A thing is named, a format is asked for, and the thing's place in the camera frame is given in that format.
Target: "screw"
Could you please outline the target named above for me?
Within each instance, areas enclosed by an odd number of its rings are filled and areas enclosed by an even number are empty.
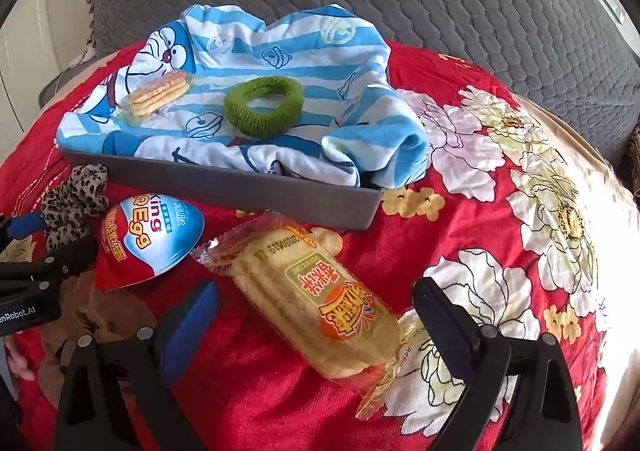
[[[150,326],[143,326],[140,330],[137,331],[136,337],[141,341],[146,341],[154,334],[153,328]]]
[[[549,346],[553,346],[554,344],[556,344],[556,342],[558,342],[558,340],[556,339],[556,336],[553,334],[550,334],[549,332],[545,332],[544,334],[542,334],[542,341],[548,344]]]
[[[480,327],[480,333],[487,338],[493,339],[498,335],[498,329],[491,325],[482,325]]]
[[[91,344],[92,340],[93,340],[92,336],[83,335],[81,338],[78,339],[78,346],[80,348],[86,348],[87,346],[89,346]]]

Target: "blue gripper pad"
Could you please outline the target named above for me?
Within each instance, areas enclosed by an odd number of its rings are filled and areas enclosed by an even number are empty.
[[[47,224],[44,222],[42,212],[34,211],[16,218],[11,218],[11,223],[6,228],[6,233],[9,238],[21,240],[33,233],[42,231],[46,227]]]
[[[187,369],[217,311],[216,284],[201,279],[182,303],[167,312],[158,323],[154,354],[166,386],[179,379]]]

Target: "leopard print scrunchie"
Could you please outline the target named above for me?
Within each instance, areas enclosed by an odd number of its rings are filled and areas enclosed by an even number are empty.
[[[47,251],[57,249],[89,234],[86,219],[102,215],[109,200],[102,191],[107,184],[107,168],[100,164],[77,166],[42,199],[42,217],[47,224]]]

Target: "towel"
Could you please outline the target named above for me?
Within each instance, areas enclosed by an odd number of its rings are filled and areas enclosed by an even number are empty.
[[[67,150],[396,188],[424,176],[428,139],[388,84],[390,49],[376,28],[337,5],[270,26],[236,6],[193,5],[153,32],[129,66],[105,79],[57,133]],[[145,82],[183,70],[190,90],[132,126],[114,117]],[[304,107],[284,134],[248,138],[223,116],[226,92],[261,76],[296,79]],[[278,97],[256,99],[257,111]]]

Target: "scrunchie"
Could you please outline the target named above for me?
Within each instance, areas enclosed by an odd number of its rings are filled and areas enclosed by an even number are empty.
[[[284,95],[275,110],[250,110],[247,102],[265,95]],[[271,138],[287,131],[304,103],[302,86],[288,77],[258,77],[234,86],[225,95],[225,118],[241,132],[254,138]]]
[[[47,252],[89,234],[87,218],[101,216],[109,199],[101,193],[107,184],[107,168],[100,164],[77,166],[42,199],[42,217],[47,224]]]

